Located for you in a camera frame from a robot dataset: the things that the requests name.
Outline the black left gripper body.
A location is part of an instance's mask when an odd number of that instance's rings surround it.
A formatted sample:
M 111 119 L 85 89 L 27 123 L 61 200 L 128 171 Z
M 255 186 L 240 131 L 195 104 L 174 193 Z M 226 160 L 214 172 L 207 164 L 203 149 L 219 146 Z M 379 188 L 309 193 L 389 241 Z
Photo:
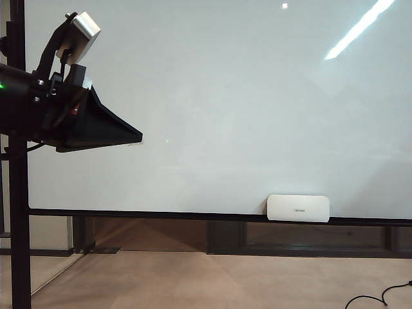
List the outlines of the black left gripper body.
M 36 95 L 40 99 L 40 107 L 35 112 L 31 141 L 68 141 L 91 92 L 90 87 L 84 86 L 85 80 L 86 67 L 80 64 L 70 66 L 67 75 L 63 67 L 59 72 L 53 72 L 46 89 Z

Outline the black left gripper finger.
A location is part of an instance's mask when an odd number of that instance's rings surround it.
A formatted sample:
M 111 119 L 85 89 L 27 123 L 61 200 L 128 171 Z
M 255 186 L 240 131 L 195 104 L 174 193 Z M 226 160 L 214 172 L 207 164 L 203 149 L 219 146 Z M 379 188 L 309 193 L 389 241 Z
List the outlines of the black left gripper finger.
M 143 132 L 135 129 L 109 110 L 88 111 L 78 119 L 66 138 L 56 147 L 59 153 L 135 144 L 143 140 Z
M 92 86 L 82 106 L 82 138 L 88 141 L 142 141 L 143 133 L 104 106 Z

